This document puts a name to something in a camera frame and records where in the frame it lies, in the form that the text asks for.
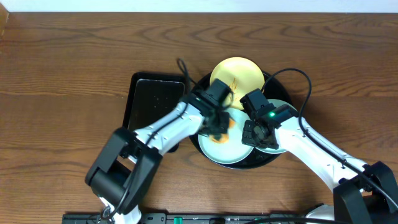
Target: wooden table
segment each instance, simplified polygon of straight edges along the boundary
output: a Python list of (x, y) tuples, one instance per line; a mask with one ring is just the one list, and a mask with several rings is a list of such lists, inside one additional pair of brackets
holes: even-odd
[[(396, 14), (12, 13), (0, 44), (0, 222), (100, 211), (84, 177), (122, 123), (131, 75), (179, 73), (177, 57), (196, 81), (233, 56), (271, 73), (306, 71), (309, 123), (398, 174)], [(279, 80), (299, 107), (305, 79)], [(331, 192), (290, 153), (231, 170), (186, 139), (165, 156), (142, 208), (267, 213), (320, 202), (332, 204)]]

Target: black cable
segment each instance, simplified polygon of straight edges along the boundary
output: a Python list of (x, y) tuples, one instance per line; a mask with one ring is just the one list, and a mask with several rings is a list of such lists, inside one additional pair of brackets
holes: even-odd
[[(181, 72), (185, 75), (185, 79), (186, 79), (186, 85), (188, 87), (188, 97), (186, 99), (189, 99), (189, 96), (191, 94), (191, 83), (192, 79), (189, 77), (189, 73), (187, 70), (187, 66), (185, 65), (184, 61), (180, 58), (177, 59), (177, 65), (179, 67), (179, 69), (181, 70)], [(171, 119), (170, 121), (168, 121), (167, 123), (163, 124), (161, 127), (159, 127), (158, 129), (156, 129), (154, 132), (152, 132), (152, 134), (149, 136), (148, 140), (145, 142), (145, 146), (148, 146), (148, 144), (150, 143), (150, 141), (156, 136), (156, 134), (163, 128), (165, 128), (167, 125), (173, 123), (175, 120), (179, 119), (182, 117), (182, 115), (184, 114), (184, 112), (186, 112), (188, 108), (188, 102), (185, 102), (185, 106), (184, 109), (181, 111), (181, 113), (176, 116), (175, 118)], [(101, 214), (101, 219), (104, 220), (110, 220), (114, 217), (114, 215), (116, 214), (116, 212), (118, 212), (118, 210), (120, 209), (120, 207), (122, 206), (122, 204), (124, 203), (128, 193), (129, 193), (129, 189), (131, 188), (132, 185), (132, 181), (134, 180), (134, 178), (130, 178), (129, 182), (127, 183), (126, 189), (118, 203), (118, 205), (116, 206), (116, 208), (107, 216), (104, 217), (103, 214)]]
[(268, 77), (270, 77), (271, 76), (271, 74), (270, 73), (268, 73), (268, 72), (266, 72), (266, 71), (263, 71), (263, 70), (261, 70), (261, 72), (262, 72), (262, 75), (264, 76), (264, 82), (268, 79)]
[(338, 222), (332, 220), (322, 220), (319, 218), (301, 218), (301, 217), (280, 217), (280, 218), (262, 218), (247, 222), (245, 224), (260, 224), (270, 222), (298, 222), (298, 223), (317, 223), (317, 224), (349, 224), (346, 222)]
[(199, 87), (200, 89), (203, 89), (203, 87), (200, 86), (200, 85), (198, 85), (198, 83), (195, 82), (193, 79), (190, 78), (189, 80), (191, 80), (191, 82), (192, 82), (193, 84), (195, 84), (195, 86)]
[(305, 76), (305, 78), (307, 78), (308, 80), (308, 94), (307, 97), (304, 100), (303, 105), (300, 108), (300, 111), (298, 112), (298, 125), (300, 126), (301, 130), (303, 131), (304, 136), (308, 137), (309, 140), (311, 140), (314, 144), (316, 144), (320, 149), (322, 149), (323, 151), (325, 151), (327, 154), (329, 154), (331, 157), (333, 157), (334, 159), (336, 159), (338, 162), (340, 162), (343, 167), (346, 166), (347, 168), (351, 169), (353, 172), (357, 173), (361, 178), (363, 178), (370, 186), (372, 186), (374, 189), (376, 189), (380, 194), (382, 194), (383, 196), (385, 196), (385, 198), (387, 198), (397, 209), (398, 209), (398, 204), (391, 198), (390, 195), (388, 195), (380, 186), (378, 186), (375, 182), (373, 182), (370, 178), (366, 177), (360, 170), (358, 170), (357, 168), (355, 168), (355, 166), (353, 166), (352, 164), (350, 164), (349, 162), (347, 162), (346, 159), (343, 159), (339, 156), (337, 156), (336, 154), (332, 153), (328, 148), (326, 148), (324, 145), (320, 144), (316, 139), (314, 139), (309, 133), (308, 130), (304, 128), (303, 123), (302, 123), (302, 117), (303, 117), (303, 111), (305, 108), (305, 105), (307, 104), (308, 99), (310, 98), (311, 95), (311, 90), (312, 90), (312, 84), (311, 84), (311, 79), (310, 77), (308, 77), (308, 75), (297, 69), (297, 68), (285, 68), (282, 69), (278, 72), (276, 72), (275, 74), (271, 75), (267, 81), (264, 83), (264, 85), (262, 86), (261, 90), (264, 91), (266, 85), (270, 82), (271, 79), (273, 79), (276, 75), (282, 73), (282, 72), (286, 72), (286, 71), (295, 71), (295, 72), (299, 72), (301, 73), (303, 76)]

